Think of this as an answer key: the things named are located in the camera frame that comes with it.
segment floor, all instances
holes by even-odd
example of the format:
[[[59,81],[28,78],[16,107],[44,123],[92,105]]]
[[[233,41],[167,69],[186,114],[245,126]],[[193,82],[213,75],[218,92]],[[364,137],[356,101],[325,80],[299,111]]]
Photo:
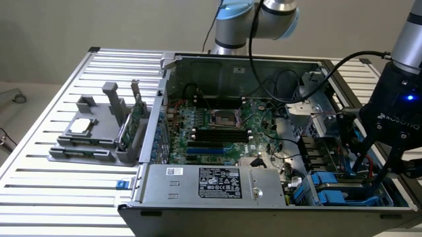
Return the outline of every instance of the floor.
[[[59,92],[62,85],[0,82],[0,92],[18,87],[27,96],[27,102],[16,104],[10,101],[0,105],[0,127],[8,132],[16,142],[24,137],[46,106]],[[8,154],[0,150],[0,165],[7,157]]]

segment robotic arm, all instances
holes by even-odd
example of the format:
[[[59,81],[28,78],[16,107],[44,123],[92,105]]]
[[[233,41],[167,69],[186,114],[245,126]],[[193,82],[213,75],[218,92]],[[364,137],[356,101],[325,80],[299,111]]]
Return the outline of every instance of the robotic arm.
[[[380,185],[389,172],[409,178],[422,176],[422,159],[404,161],[404,152],[422,147],[422,0],[417,0],[396,42],[369,103],[360,110],[368,132],[362,142],[353,134],[357,113],[338,113],[342,145],[357,155],[357,171],[376,141],[392,147],[389,158],[370,186]]]
[[[247,54],[246,43],[257,10],[254,0],[223,0],[217,16],[213,54]],[[277,40],[289,37],[295,30],[298,19],[295,0],[263,1],[254,38]]]

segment power supply label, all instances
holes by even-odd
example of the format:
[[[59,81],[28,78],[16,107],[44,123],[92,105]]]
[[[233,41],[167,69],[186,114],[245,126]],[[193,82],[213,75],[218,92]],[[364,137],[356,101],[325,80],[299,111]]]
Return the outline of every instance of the power supply label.
[[[202,198],[242,198],[239,169],[199,168]]]

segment metal slotted table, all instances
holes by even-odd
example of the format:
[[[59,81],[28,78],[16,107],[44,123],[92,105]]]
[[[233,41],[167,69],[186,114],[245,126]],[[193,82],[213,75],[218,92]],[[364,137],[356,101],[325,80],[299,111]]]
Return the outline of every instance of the metal slotted table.
[[[143,100],[153,106],[162,55],[105,48],[88,52],[0,168],[0,236],[134,236],[114,199],[117,181],[131,178],[138,168],[50,162],[47,155],[78,111],[80,95],[109,102],[106,81],[118,83],[119,97],[134,104],[131,80],[138,79]],[[353,60],[340,73],[361,103],[368,103],[380,76],[373,65]],[[420,157],[422,149],[408,152],[405,159]],[[123,201],[130,195],[122,191]]]

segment blue pcie slot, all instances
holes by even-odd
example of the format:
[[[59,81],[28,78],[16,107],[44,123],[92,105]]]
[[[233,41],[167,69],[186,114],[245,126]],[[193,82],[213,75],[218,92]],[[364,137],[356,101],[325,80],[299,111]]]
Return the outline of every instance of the blue pcie slot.
[[[223,155],[225,149],[209,149],[209,148],[189,148],[186,151],[187,154],[213,154],[213,155]]]

